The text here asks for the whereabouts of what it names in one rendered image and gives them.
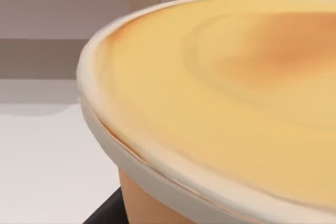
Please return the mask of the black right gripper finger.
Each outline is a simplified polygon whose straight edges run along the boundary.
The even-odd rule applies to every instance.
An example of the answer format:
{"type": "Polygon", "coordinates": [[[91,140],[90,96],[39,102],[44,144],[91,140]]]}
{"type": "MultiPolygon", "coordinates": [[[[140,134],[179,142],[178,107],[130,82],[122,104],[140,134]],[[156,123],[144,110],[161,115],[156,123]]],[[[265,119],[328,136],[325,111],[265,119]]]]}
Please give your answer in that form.
{"type": "Polygon", "coordinates": [[[119,187],[83,224],[128,224],[121,187],[119,187]]]}

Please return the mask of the orange cup with cream rim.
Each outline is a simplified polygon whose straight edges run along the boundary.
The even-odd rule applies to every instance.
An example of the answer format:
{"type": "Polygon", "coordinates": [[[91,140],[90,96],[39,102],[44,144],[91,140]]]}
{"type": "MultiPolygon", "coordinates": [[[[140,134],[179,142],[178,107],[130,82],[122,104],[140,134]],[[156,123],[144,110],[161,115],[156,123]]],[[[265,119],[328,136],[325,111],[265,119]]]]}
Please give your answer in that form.
{"type": "Polygon", "coordinates": [[[111,160],[196,224],[336,224],[336,0],[176,0],[83,48],[111,160]]]}

